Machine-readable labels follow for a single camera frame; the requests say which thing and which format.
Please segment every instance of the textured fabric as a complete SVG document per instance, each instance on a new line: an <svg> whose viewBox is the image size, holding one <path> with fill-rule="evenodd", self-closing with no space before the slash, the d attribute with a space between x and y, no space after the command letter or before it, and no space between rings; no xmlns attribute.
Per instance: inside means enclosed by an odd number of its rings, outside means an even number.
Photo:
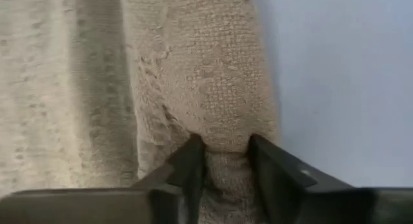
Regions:
<svg viewBox="0 0 413 224"><path fill-rule="evenodd" d="M200 223L259 223L243 153L275 141L251 0L0 0L0 196L118 187L201 134Z"/></svg>

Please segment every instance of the beige cloth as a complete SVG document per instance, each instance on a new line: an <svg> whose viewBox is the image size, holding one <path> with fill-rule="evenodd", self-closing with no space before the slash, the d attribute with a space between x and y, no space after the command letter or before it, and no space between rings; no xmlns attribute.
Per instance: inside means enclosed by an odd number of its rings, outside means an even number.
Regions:
<svg viewBox="0 0 413 224"><path fill-rule="evenodd" d="M129 186L190 132L200 223L256 223L243 153L276 109L251 0L0 0L0 196Z"/></svg>

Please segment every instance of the fabric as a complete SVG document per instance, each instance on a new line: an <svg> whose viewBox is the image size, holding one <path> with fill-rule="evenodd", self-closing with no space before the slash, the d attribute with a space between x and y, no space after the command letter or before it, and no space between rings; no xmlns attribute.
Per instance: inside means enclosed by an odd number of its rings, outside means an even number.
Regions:
<svg viewBox="0 0 413 224"><path fill-rule="evenodd" d="M243 153L276 140L251 0L0 0L0 196L127 187L189 133L200 223L259 223Z"/></svg>

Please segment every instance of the white wall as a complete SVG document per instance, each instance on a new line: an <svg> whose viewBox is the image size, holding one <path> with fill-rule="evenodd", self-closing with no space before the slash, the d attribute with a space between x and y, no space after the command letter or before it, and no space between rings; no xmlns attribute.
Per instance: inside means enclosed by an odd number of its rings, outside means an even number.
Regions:
<svg viewBox="0 0 413 224"><path fill-rule="evenodd" d="M255 0L283 147L354 186L413 187L413 0Z"/></svg>

